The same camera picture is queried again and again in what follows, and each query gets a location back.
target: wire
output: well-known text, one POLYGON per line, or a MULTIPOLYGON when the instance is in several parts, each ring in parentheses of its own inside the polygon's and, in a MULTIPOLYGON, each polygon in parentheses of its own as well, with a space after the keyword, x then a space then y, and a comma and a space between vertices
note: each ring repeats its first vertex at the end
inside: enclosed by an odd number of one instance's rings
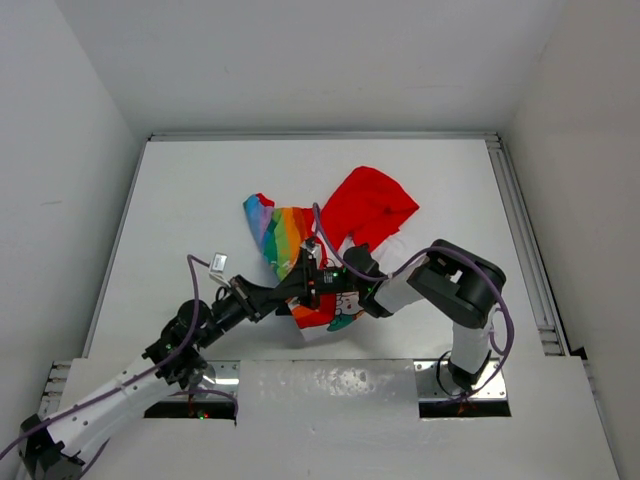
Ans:
POLYGON ((147 370, 144 370, 142 373, 139 373, 137 375, 134 375, 133 377, 131 377, 129 380, 127 380, 126 382, 122 382, 122 384, 116 388, 113 388, 111 390, 108 390, 105 393, 102 393, 90 400, 87 400, 84 403, 80 403, 78 405, 75 405, 73 408, 67 410, 66 412, 62 412, 59 413, 58 415, 54 416, 54 417, 49 417, 44 419, 41 423, 39 423, 38 425, 36 425, 35 427, 27 430, 26 432, 22 433, 20 436, 18 436, 18 438, 16 438, 13 442, 11 442, 9 445, 7 445, 7 447, 2 450, 2 452, 0 452, 0 461, 2 461, 4 459, 4 457, 6 457, 9 452, 11 450, 13 450, 16 446, 18 446, 20 444, 20 442, 22 442, 23 440, 26 440, 27 438, 29 438, 31 435, 33 435, 34 433, 39 432, 40 430, 43 430, 45 428, 47 428, 49 425, 51 425, 52 423, 58 422, 60 420, 62 420, 63 418, 66 418, 70 415, 73 415, 76 412, 79 412, 80 410, 83 410, 85 408, 88 408, 92 405, 95 405, 98 402, 101 402, 102 400, 105 400, 113 395, 115 395, 116 393, 121 391, 122 387, 128 387, 129 385, 137 382, 138 380, 140 380, 141 378, 144 378, 150 374, 152 374, 153 372, 156 372, 158 370, 160 370, 162 367, 164 367, 166 364, 168 364, 169 362, 171 362, 174 358, 176 358, 178 355, 180 355, 180 353, 182 352, 182 350, 185 349, 185 347, 188 345, 189 341, 191 340, 191 337, 193 336, 193 333, 196 329, 196 324, 198 323, 198 310, 200 307, 200 295, 199 295, 199 289, 198 289, 198 277, 196 276, 196 271, 195 268, 193 266, 194 263, 198 263, 200 265, 203 265, 205 267, 209 267, 209 264, 207 262, 205 262, 204 260, 200 260, 199 258, 193 256, 193 255, 187 255, 187 263, 189 264, 189 272, 191 273, 191 281, 193 283, 193 299, 194 299, 194 306, 193 306, 193 317, 191 319, 191 324, 189 325, 189 330, 187 331, 187 334, 185 335, 184 339, 182 340, 182 342, 180 343, 180 345, 178 345, 164 360, 158 362, 157 364, 155 364, 154 366, 148 368, 147 370))
POLYGON ((463 394, 459 395, 458 397, 455 397, 455 398, 453 398, 451 400, 447 400, 447 401, 441 402, 441 405, 445 405, 447 403, 459 402, 459 401, 465 400, 466 398, 468 398, 468 397, 470 397, 472 395, 475 395, 480 390, 482 390, 484 387, 486 387, 487 384, 489 382, 491 382, 496 377, 496 375, 498 375, 498 373, 500 373, 500 371, 502 370, 502 367, 504 366, 507 358, 509 357, 509 354, 511 353, 511 349, 513 348, 513 342, 515 340, 515 325, 513 323, 513 319, 511 318, 511 314, 509 313, 509 308, 507 307, 507 304, 504 301, 504 298, 502 297, 502 294, 500 293, 500 290, 498 290, 498 288, 494 285, 494 283, 491 281, 491 279, 487 276, 486 273, 484 273, 482 271, 482 269, 480 267, 478 267, 474 262, 472 262, 466 256, 462 255, 461 253, 459 253, 459 252, 457 252, 455 250, 451 250, 450 248, 446 248, 446 247, 433 247, 432 246, 432 247, 423 248, 422 250, 416 252, 411 258, 409 258, 409 260, 407 260, 404 264, 402 264, 400 266, 400 268, 398 268, 395 272, 390 273, 389 275, 386 275, 386 276, 382 276, 382 277, 371 277, 369 275, 365 275, 365 274, 359 272, 358 270, 356 270, 351 265, 345 263, 344 259, 340 256, 340 254, 338 253, 336 248, 331 244, 331 242, 329 241, 329 238, 327 236, 327 233, 325 232, 324 227, 322 226, 322 219, 320 218, 321 217, 321 215, 320 215, 320 206, 317 203, 313 204, 313 216, 314 216, 315 221, 316 221, 316 228, 320 232, 320 235, 322 236, 322 238, 324 238, 324 241, 327 244, 327 248, 329 249, 329 251, 331 251, 331 253, 333 253, 333 255, 336 257, 336 259, 342 265, 344 265, 344 267, 347 270, 349 270, 354 275, 362 278, 363 280, 367 280, 367 281, 370 281, 370 282, 380 282, 380 281, 383 281, 383 280, 391 279, 391 278, 395 277, 396 275, 402 273, 409 265, 411 265, 413 262, 415 262, 418 258, 420 258, 420 257, 422 257, 422 256, 424 256, 424 255, 426 255, 428 253, 436 252, 436 253, 443 253, 445 255, 448 255, 448 256, 450 256, 452 258, 455 258, 459 262, 463 263, 464 265, 469 267, 471 270, 473 270, 473 272, 476 275, 478 275, 487 284, 487 286, 489 287, 489 290, 491 290, 491 294, 496 299, 496 302, 499 305, 500 311, 502 312, 502 314, 504 316, 505 325, 507 327, 506 344, 505 344, 504 350, 500 350, 502 352, 502 358, 501 358, 500 362, 498 363, 497 368, 493 371, 493 373, 489 376, 487 381, 484 382, 484 384, 480 388, 477 388, 475 390, 471 390, 469 392, 465 392, 465 393, 463 393, 463 394))
POLYGON ((82 470, 82 473, 80 474, 80 476, 78 477, 78 480, 80 480, 81 478, 84 478, 84 476, 87 474, 87 472, 89 470, 91 470, 91 467, 93 467, 93 465, 98 461, 98 458, 100 458, 100 455, 102 455, 102 452, 104 452, 105 447, 107 446, 107 443, 109 443, 109 440, 107 440, 106 442, 104 442, 102 445, 100 445, 100 448, 98 449, 98 451, 96 452, 96 454, 93 456, 93 458, 91 459, 91 461, 87 464, 86 467, 84 467, 84 469, 82 470))
POLYGON ((446 388, 444 388, 444 385, 442 385, 442 381, 440 380, 440 365, 442 364, 444 357, 446 357, 450 353, 451 353, 451 350, 447 350, 440 356, 440 358, 436 362, 436 382, 438 382, 438 386, 440 387, 440 390, 446 393, 447 396, 454 397, 453 393, 449 393, 449 391, 446 388))
MULTIPOLYGON (((183 392, 174 393, 172 396, 175 397, 175 396, 178 396, 178 395, 189 395, 189 398, 191 398, 193 395, 196 395, 198 393, 206 393, 206 394, 210 394, 210 395, 219 395, 221 397, 228 398, 233 403, 233 418, 235 419, 238 416, 238 400, 236 400, 236 397, 234 397, 233 395, 230 395, 230 394, 228 394, 226 392, 222 392, 220 390, 208 390, 208 389, 204 389, 204 388, 203 389, 197 388, 197 389, 193 389, 193 390, 187 390, 187 391, 183 391, 183 392)), ((106 442, 104 442, 100 446, 100 448, 98 449, 96 454, 93 456, 91 461, 82 470, 82 473, 78 477, 78 480, 80 480, 81 478, 84 478, 84 476, 87 474, 89 469, 91 469, 91 467, 93 467, 93 465, 96 463, 98 458, 100 458, 100 455, 102 455, 102 452, 104 451, 104 449, 106 448, 108 443, 109 443, 109 440, 107 440, 106 442)))
POLYGON ((195 389, 192 389, 192 390, 184 390, 182 392, 177 392, 177 393, 174 393, 171 396, 172 397, 177 397, 178 395, 196 395, 198 393, 206 393, 206 394, 209 394, 209 395, 218 395, 220 397, 224 397, 224 398, 227 398, 227 399, 231 400, 231 403, 233 403, 233 417, 235 418, 235 417, 238 416, 238 400, 236 399, 236 397, 234 397, 230 393, 223 392, 221 390, 211 390, 211 389, 206 389, 206 388, 195 388, 195 389))

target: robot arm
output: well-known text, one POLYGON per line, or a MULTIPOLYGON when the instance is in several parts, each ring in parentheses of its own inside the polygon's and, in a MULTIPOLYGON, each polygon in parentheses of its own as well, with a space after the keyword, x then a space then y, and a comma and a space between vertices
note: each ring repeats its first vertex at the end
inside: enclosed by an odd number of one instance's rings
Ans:
POLYGON ((375 317, 391 316, 426 298, 453 320, 449 370, 463 389, 472 388, 489 359, 487 318, 496 300, 486 279, 467 262, 473 262, 502 291, 506 277, 498 267, 438 240, 425 257, 389 278, 379 271, 366 246, 352 247, 345 252, 344 260, 369 279, 365 280, 347 268, 319 269, 316 248, 313 239, 307 240, 289 275, 274 288, 252 284, 237 275, 229 281, 228 294, 211 308, 202 301, 185 302, 160 338, 113 380, 77 405, 58 412, 55 421, 37 415, 25 420, 23 433, 42 427, 20 444, 20 456, 31 477, 78 479, 83 466, 111 435, 158 401, 197 383, 207 365, 199 349, 214 343, 245 318, 259 322, 274 311, 288 311, 287 300, 294 297, 313 308, 321 295, 358 292, 360 305, 375 317), (460 256, 467 262, 456 259, 460 256), (153 367, 159 368, 153 374, 144 374, 153 367), (82 404, 88 405, 79 409, 82 404))

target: rainbow striped fabric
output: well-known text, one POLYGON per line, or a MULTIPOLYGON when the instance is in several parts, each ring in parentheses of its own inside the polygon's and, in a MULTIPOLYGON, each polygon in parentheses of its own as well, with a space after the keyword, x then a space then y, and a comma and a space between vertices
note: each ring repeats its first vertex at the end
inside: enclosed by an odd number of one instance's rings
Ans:
POLYGON ((312 235, 313 211, 310 208, 275 208, 261 193, 243 203, 251 234, 279 280, 296 263, 302 242, 312 235))

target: cartoon print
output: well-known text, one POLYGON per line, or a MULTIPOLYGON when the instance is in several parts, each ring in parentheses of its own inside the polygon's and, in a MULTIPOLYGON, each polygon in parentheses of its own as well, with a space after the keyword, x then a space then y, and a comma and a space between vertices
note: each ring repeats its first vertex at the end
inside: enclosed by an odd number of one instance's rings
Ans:
POLYGON ((358 294, 355 292, 336 295, 336 316, 327 327, 327 331, 335 332, 353 323, 364 310, 358 305, 358 294))

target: white enclosure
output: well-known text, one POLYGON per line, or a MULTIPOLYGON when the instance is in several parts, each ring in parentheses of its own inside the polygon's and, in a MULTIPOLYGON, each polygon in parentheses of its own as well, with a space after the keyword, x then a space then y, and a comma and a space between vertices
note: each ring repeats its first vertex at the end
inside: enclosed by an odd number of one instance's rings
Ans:
MULTIPOLYGON (((205 352, 209 359, 241 360, 237 428, 229 421, 140 420, 113 438, 98 478, 169 479, 187 468, 202 476, 212 464, 219 475, 237 479, 422 478, 425 472, 460 479, 617 478, 580 360, 542 351, 482 139, 148 143, 89 358, 74 361, 63 403, 90 392, 155 341, 191 296, 187 253, 228 253, 229 275, 273 283, 246 225, 248 195, 261 191, 281 205, 322 203, 363 164, 394 177, 420 204, 403 228, 416 247, 443 237, 505 271, 504 296, 517 329, 504 372, 512 416, 420 420, 411 359, 437 357, 452 340, 450 321, 426 301, 387 319, 365 316, 311 344, 291 319, 271 316, 239 325, 205 352), (360 384, 350 385, 352 378, 360 384)), ((215 284, 204 270, 199 277, 203 296, 212 297, 215 284)))
POLYGON ((495 130, 563 0, 57 0, 139 134, 495 130))

